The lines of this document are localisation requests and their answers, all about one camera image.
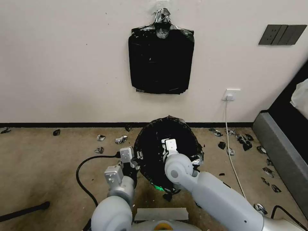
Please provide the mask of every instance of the white power cord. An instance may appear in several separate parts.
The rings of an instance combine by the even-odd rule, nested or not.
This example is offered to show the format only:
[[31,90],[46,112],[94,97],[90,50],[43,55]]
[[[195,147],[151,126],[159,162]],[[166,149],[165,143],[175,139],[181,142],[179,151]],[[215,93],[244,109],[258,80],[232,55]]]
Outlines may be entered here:
[[230,151],[230,149],[229,149],[229,132],[228,132],[228,125],[227,125],[227,104],[228,104],[228,100],[226,100],[226,109],[225,109],[225,120],[226,120],[226,129],[227,129],[227,148],[228,148],[228,156],[229,156],[229,159],[230,159],[230,163],[231,163],[232,169],[233,169],[234,174],[235,174],[235,176],[236,176],[238,185],[240,186],[241,191],[242,191],[242,194],[243,194],[243,196],[244,196],[245,199],[246,199],[244,190],[243,190],[243,188],[242,188],[242,185],[241,185],[241,183],[240,183],[240,180],[238,179],[237,173],[236,173],[236,171],[235,171],[235,168],[234,168],[234,166],[233,166],[233,162],[232,162],[232,159],[231,159],[231,156],[230,156],[231,151]]

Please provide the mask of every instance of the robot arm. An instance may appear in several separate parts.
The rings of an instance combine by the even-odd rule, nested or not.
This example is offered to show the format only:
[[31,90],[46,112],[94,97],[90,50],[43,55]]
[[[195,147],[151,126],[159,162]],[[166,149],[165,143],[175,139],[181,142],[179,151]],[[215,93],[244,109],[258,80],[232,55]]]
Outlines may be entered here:
[[183,154],[169,155],[165,173],[174,184],[187,189],[195,202],[230,231],[300,231],[286,220],[263,217],[238,192],[208,172],[193,171]]
[[[301,231],[286,221],[263,217],[238,192],[208,172],[193,170],[190,159],[176,151],[175,140],[164,140],[165,174],[178,187],[188,190],[194,201],[230,231]],[[130,231],[137,164],[133,149],[120,150],[124,165],[110,166],[105,178],[110,186],[108,197],[95,209],[92,231]]]

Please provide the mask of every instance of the white wall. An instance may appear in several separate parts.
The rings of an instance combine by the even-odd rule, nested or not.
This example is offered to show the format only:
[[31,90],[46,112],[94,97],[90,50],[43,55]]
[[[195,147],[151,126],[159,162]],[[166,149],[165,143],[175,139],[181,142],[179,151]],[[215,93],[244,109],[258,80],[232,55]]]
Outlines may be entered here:
[[226,88],[241,88],[229,120],[252,122],[308,58],[294,46],[261,47],[267,24],[307,24],[307,0],[173,0],[172,23],[195,31],[189,89],[137,93],[128,37],[148,25],[154,0],[1,0],[0,123],[148,122],[168,114],[222,122]]

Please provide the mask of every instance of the white cloth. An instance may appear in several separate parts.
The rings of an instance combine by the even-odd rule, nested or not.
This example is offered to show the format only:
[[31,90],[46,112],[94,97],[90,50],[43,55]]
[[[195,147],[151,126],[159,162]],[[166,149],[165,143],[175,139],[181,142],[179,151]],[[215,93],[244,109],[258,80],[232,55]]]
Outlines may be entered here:
[[290,103],[308,119],[308,79],[296,85]]

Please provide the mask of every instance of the black cable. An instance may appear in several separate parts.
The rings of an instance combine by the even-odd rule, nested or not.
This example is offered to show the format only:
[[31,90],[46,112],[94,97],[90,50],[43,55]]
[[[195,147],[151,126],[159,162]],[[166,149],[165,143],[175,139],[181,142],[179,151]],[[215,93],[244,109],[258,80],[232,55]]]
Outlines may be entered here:
[[81,166],[84,163],[86,163],[87,161],[92,160],[92,159],[96,159],[96,158],[120,158],[120,152],[118,152],[114,156],[92,156],[92,157],[89,157],[88,159],[85,159],[84,161],[82,161],[81,164],[78,166],[78,168],[76,170],[76,180],[77,180],[77,183],[82,188],[82,190],[85,191],[92,198],[92,200],[94,201],[95,206],[97,207],[98,203],[97,203],[96,198],[93,196],[92,193],[89,192],[89,190],[86,189],[85,186],[83,186],[83,184],[81,183],[81,181],[79,179],[79,170],[80,170]]
[[281,207],[280,205],[275,205],[272,211],[272,215],[270,216],[272,219],[275,216],[275,212],[277,209],[281,209],[282,211],[285,212],[285,214],[287,214],[296,224],[298,224],[301,228],[303,228],[305,231],[308,231],[307,228],[305,226],[302,225],[302,223],[300,223],[298,220],[295,219],[295,217],[293,217],[287,210],[285,210],[283,207]]

